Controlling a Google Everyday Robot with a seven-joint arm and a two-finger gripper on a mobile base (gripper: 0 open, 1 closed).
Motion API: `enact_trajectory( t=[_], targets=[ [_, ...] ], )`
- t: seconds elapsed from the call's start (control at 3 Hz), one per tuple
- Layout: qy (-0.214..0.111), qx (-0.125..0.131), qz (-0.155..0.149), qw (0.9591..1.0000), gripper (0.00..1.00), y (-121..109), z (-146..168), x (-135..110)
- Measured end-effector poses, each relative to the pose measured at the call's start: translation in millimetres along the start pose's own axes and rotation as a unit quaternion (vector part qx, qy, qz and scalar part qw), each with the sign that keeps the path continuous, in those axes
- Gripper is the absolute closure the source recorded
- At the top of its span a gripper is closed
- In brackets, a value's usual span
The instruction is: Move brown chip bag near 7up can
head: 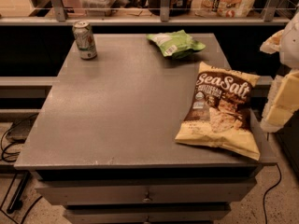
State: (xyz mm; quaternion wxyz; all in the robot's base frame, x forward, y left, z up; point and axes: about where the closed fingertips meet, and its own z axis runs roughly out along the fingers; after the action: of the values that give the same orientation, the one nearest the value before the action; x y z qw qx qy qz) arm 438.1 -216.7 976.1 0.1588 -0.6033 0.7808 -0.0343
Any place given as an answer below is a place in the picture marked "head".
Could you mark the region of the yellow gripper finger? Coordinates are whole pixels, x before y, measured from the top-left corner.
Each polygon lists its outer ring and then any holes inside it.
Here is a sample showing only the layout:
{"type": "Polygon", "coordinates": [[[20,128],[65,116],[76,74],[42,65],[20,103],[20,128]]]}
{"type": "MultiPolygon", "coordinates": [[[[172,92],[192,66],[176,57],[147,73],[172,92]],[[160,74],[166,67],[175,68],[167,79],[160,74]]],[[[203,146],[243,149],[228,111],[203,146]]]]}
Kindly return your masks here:
{"type": "Polygon", "coordinates": [[[262,113],[261,128],[268,133],[281,129],[299,110],[299,71],[276,75],[262,113]]]}
{"type": "Polygon", "coordinates": [[[283,30],[279,30],[278,32],[274,33],[269,38],[267,38],[260,46],[260,51],[267,54],[279,52],[282,34],[283,30]]]}

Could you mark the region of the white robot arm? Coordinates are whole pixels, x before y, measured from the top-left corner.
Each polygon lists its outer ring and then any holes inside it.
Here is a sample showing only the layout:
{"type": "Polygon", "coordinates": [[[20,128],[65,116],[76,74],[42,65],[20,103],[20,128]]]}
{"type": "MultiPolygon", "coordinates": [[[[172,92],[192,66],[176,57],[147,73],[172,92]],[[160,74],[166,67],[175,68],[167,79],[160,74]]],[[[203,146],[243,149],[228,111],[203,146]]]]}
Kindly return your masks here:
{"type": "Polygon", "coordinates": [[[275,133],[299,110],[299,13],[283,30],[264,41],[260,51],[278,52],[280,62],[291,69],[287,75],[276,75],[263,109],[261,127],[265,132],[275,133]]]}

